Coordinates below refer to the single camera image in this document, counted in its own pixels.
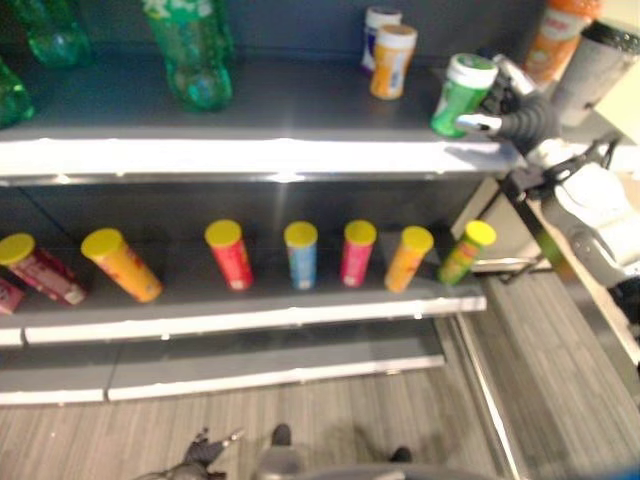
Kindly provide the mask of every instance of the shelf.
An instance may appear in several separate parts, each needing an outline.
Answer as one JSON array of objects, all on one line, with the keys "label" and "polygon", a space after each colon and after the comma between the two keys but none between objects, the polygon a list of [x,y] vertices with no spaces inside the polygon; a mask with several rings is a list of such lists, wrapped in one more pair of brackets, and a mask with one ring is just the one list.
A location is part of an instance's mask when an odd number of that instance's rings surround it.
[{"label": "shelf", "polygon": [[211,392],[444,364],[428,320],[155,342],[123,348],[108,398]]},{"label": "shelf", "polygon": [[79,274],[89,270],[93,277],[88,298],[70,308],[28,292],[18,311],[3,321],[0,345],[19,347],[11,344],[18,338],[17,329],[29,344],[157,340],[486,308],[482,288],[473,276],[454,287],[434,280],[439,258],[452,242],[444,233],[436,232],[437,248],[427,255],[410,287],[401,294],[387,291],[383,278],[397,241],[397,233],[381,233],[365,284],[351,289],[338,278],[341,241],[324,240],[318,252],[317,286],[310,291],[291,287],[283,247],[249,245],[256,281],[246,292],[231,292],[203,242],[137,246],[165,284],[158,300],[147,305],[135,303],[102,272],[76,258],[75,264],[71,262],[74,269]]},{"label": "shelf", "polygon": [[0,353],[0,405],[102,402],[118,350],[91,345]]},{"label": "shelf", "polygon": [[0,354],[0,405],[128,400],[442,366],[431,320]]},{"label": "shelf", "polygon": [[354,65],[247,60],[233,68],[228,109],[189,113],[169,94],[159,56],[102,55],[71,71],[27,58],[12,65],[20,63],[38,113],[0,131],[5,185],[416,179],[500,173],[520,160],[481,135],[451,141],[433,133],[440,79],[426,67],[413,68],[404,97],[389,102],[369,94],[369,78]]}]

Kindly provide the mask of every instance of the green plastic bottle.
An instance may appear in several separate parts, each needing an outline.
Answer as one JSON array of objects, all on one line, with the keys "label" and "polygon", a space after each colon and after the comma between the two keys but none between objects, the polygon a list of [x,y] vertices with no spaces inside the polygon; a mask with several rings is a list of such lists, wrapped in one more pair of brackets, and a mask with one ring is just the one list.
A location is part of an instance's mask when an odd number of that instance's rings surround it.
[{"label": "green plastic bottle", "polygon": [[33,113],[29,93],[0,58],[0,128],[27,120]]},{"label": "green plastic bottle", "polygon": [[91,62],[89,38],[65,0],[9,0],[27,30],[31,51],[47,67]]},{"label": "green plastic bottle", "polygon": [[214,0],[143,0],[173,94],[191,110],[220,110],[233,96]]}]

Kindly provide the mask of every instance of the green canister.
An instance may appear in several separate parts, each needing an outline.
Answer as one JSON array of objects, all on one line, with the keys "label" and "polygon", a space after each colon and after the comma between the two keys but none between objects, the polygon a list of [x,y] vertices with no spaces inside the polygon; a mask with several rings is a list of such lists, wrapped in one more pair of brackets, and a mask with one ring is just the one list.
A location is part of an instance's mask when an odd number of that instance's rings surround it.
[{"label": "green canister", "polygon": [[438,279],[455,285],[467,274],[483,248],[496,241],[496,231],[481,220],[467,223],[464,233],[438,270]]},{"label": "green canister", "polygon": [[471,53],[451,57],[431,128],[447,137],[464,136],[465,132],[455,126],[456,119],[478,108],[497,75],[498,68],[486,58]]}]

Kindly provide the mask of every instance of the robotic hand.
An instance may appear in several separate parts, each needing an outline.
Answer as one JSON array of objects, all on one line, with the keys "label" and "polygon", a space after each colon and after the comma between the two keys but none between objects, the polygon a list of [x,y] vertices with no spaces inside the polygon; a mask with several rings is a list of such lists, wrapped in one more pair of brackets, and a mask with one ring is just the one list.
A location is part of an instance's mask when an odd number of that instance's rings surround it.
[{"label": "robotic hand", "polygon": [[535,83],[504,55],[493,61],[499,75],[483,103],[492,114],[461,115],[458,127],[513,142],[528,168],[512,172],[511,180],[522,198],[542,200],[545,218],[560,229],[598,282],[608,288],[640,284],[640,214],[608,170],[619,137],[596,140],[576,155]]}]

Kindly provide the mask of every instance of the white shelf edge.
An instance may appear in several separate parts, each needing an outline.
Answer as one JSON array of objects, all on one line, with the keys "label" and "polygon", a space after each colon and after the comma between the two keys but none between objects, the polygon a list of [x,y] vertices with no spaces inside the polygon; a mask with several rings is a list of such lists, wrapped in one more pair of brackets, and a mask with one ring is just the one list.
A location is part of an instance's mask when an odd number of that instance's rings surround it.
[{"label": "white shelf edge", "polygon": [[259,328],[300,327],[327,322],[349,322],[371,318],[416,315],[442,315],[475,312],[487,308],[486,297],[434,298],[404,300],[360,305],[329,307],[290,307],[286,309],[161,318],[155,320],[123,320],[120,322],[26,327],[25,338],[30,344],[60,344],[75,342],[113,341],[126,339],[169,340],[173,335],[231,332]]},{"label": "white shelf edge", "polygon": [[21,347],[22,346],[22,329],[21,328],[0,328],[0,348],[2,347]]},{"label": "white shelf edge", "polygon": [[[41,138],[0,143],[2,177],[112,174],[505,172],[520,155],[510,145],[478,142]],[[304,177],[293,177],[293,181]]]},{"label": "white shelf edge", "polygon": [[120,401],[167,397],[238,388],[264,387],[283,383],[304,383],[312,380],[350,377],[374,373],[396,373],[401,370],[415,370],[420,368],[439,367],[443,365],[445,365],[444,355],[430,355],[418,358],[399,358],[383,361],[374,360],[326,367],[294,368],[279,372],[241,375],[228,378],[110,388],[107,390],[107,398],[110,401]]},{"label": "white shelf edge", "polygon": [[104,401],[103,389],[2,392],[0,405],[42,405]]}]

